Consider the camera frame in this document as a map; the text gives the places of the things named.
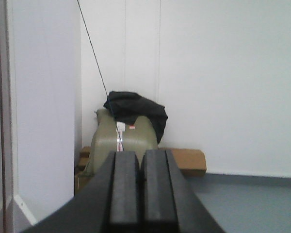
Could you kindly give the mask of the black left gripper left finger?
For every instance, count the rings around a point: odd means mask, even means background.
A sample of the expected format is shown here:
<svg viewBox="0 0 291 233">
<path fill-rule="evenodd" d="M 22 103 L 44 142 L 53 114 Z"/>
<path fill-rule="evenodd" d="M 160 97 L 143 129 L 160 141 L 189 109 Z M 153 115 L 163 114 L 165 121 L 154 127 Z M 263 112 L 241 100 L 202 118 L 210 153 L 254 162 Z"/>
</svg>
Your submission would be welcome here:
<svg viewBox="0 0 291 233">
<path fill-rule="evenodd" d="M 112 151 L 87 185 L 27 233 L 138 233 L 139 165 L 133 151 Z"/>
</svg>

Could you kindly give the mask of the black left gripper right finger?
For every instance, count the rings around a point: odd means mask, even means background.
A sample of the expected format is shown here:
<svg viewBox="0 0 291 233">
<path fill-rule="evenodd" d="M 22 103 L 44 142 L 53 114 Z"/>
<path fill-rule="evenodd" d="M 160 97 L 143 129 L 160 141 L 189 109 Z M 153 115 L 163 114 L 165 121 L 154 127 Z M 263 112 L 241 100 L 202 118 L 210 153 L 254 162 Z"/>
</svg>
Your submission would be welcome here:
<svg viewBox="0 0 291 233">
<path fill-rule="evenodd" d="M 145 233 L 223 233 L 195 195 L 170 150 L 147 150 L 143 157 Z"/>
</svg>

